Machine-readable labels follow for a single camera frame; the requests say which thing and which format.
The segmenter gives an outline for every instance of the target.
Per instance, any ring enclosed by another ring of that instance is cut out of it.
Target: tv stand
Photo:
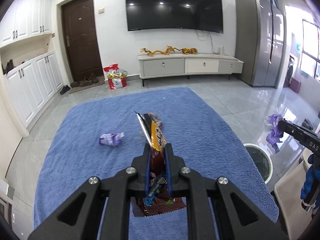
[[[144,80],[157,77],[242,73],[243,62],[219,54],[139,55],[140,78]]]

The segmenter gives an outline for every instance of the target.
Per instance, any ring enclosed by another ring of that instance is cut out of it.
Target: drawer
[[[219,73],[222,73],[222,74],[242,73],[242,65],[243,63],[239,61],[220,60]]]
[[[165,76],[184,73],[184,59],[156,59],[143,62],[144,77]]]
[[[185,73],[216,73],[219,61],[214,59],[186,59]]]

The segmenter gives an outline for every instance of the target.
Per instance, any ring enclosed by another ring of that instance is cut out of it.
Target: door handle
[[[67,47],[70,47],[70,38],[69,35],[66,36]]]

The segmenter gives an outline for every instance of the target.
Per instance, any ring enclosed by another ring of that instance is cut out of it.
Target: blue glove
[[[311,154],[309,156],[308,163],[313,164],[313,156],[314,154]],[[311,165],[311,167],[306,173],[306,181],[303,184],[303,188],[301,189],[301,195],[300,195],[301,199],[304,199],[307,196],[307,194],[310,192],[314,177],[316,177],[317,180],[320,180],[320,167],[317,168],[315,171],[313,171],[313,165]],[[315,208],[318,208],[319,205],[320,205],[320,194],[317,197]]]

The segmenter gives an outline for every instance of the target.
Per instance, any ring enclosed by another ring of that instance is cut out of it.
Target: black tv screen
[[[126,0],[128,30],[183,28],[223,33],[221,0]]]

